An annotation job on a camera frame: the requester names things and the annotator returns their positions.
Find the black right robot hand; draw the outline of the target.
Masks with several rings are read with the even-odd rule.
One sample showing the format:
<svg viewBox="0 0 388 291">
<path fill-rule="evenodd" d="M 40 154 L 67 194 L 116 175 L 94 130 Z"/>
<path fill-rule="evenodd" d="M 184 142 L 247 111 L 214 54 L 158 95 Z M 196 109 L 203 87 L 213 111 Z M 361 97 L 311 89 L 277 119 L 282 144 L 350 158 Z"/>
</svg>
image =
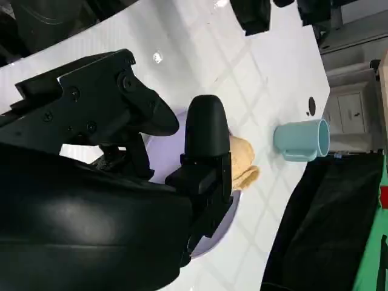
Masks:
<svg viewBox="0 0 388 291">
<path fill-rule="evenodd" d="M 142 136 L 179 122 L 129 50 L 19 82 L 1 115 L 1 289 L 158 290 L 232 205 L 221 100 L 193 98 L 180 167 L 151 181 Z"/>
</svg>

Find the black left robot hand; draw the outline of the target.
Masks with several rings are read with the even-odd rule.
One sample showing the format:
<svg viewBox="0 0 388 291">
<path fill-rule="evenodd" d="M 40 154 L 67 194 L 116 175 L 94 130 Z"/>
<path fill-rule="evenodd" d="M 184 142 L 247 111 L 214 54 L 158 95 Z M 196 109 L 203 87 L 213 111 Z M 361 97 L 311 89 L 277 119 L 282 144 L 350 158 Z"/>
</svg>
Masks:
<svg viewBox="0 0 388 291">
<path fill-rule="evenodd" d="M 270 29 L 270 0 L 230 0 L 230 3 L 245 36 Z"/>
</svg>

